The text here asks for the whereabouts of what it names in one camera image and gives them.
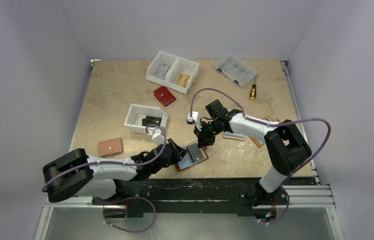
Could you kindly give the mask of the tan leather card holder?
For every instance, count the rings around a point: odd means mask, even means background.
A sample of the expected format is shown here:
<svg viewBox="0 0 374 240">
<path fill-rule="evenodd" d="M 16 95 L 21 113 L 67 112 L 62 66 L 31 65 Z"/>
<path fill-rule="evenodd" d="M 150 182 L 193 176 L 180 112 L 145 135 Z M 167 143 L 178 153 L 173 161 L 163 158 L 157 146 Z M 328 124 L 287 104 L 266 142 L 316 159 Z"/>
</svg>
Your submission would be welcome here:
<svg viewBox="0 0 374 240">
<path fill-rule="evenodd" d="M 191 168 L 209 158 L 208 154 L 206 153 L 207 147 L 198 147 L 198 142 L 192 142 L 186 146 L 184 146 L 187 153 L 184 158 L 175 164 L 175 168 L 177 172 L 182 172 Z"/>
</svg>

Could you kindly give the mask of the grey magnetic stripe card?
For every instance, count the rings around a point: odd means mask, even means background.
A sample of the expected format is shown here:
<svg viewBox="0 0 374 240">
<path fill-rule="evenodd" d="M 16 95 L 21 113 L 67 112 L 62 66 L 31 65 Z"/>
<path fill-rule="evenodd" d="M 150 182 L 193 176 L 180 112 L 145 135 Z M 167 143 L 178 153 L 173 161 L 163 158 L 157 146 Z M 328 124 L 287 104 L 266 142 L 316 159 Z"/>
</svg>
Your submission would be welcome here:
<svg viewBox="0 0 374 240">
<path fill-rule="evenodd" d="M 207 158 L 205 152 L 201 148 L 198 148 L 197 142 L 193 142 L 187 145 L 186 149 L 192 163 L 194 164 L 201 162 Z"/>
</svg>

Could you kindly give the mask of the small white plastic bin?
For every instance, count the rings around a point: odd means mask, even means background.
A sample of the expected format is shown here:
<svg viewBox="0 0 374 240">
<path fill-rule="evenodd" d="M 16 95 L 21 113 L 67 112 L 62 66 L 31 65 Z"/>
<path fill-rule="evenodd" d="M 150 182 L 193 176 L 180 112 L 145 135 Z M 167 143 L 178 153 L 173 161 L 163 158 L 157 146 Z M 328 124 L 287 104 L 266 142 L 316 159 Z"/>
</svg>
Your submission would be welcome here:
<svg viewBox="0 0 374 240">
<path fill-rule="evenodd" d="M 132 133 L 145 133 L 146 126 L 143 125 L 143 119 L 147 117 L 158 118 L 159 126 L 166 128 L 166 123 L 169 114 L 163 109 L 156 106 L 140 105 L 140 104 L 130 104 L 124 126 L 128 127 Z"/>
</svg>

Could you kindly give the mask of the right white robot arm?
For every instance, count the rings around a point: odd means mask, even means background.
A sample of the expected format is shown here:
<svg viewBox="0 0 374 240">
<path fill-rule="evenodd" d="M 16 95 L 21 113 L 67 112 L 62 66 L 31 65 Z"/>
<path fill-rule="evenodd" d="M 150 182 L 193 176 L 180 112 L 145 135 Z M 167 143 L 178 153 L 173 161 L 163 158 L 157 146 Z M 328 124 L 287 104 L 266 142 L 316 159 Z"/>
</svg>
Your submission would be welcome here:
<svg viewBox="0 0 374 240">
<path fill-rule="evenodd" d="M 210 116 L 207 121 L 196 111 L 186 116 L 186 122 L 195 125 L 199 147 L 212 146 L 216 135 L 225 132 L 252 137 L 266 146 L 271 167 L 255 190 L 256 199 L 263 204 L 272 200 L 287 177 L 312 155 L 303 135 L 290 120 L 273 122 L 251 117 L 239 109 L 227 110 L 219 100 L 205 109 Z"/>
</svg>

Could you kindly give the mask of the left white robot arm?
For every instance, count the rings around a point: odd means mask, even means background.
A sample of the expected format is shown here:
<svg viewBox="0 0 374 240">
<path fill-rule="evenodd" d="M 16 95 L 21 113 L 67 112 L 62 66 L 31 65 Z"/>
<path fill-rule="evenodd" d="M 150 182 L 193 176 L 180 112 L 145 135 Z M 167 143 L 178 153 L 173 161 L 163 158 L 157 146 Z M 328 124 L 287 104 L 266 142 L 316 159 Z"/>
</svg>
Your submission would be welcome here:
<svg viewBox="0 0 374 240">
<path fill-rule="evenodd" d="M 187 153 L 186 148 L 172 139 L 124 159 L 88 156 L 85 149 L 77 148 L 42 168 L 45 185 L 41 190 L 47 193 L 51 203 L 75 196 L 91 196 L 116 205 L 124 198 L 121 181 L 146 180 L 161 169 L 179 163 Z"/>
</svg>

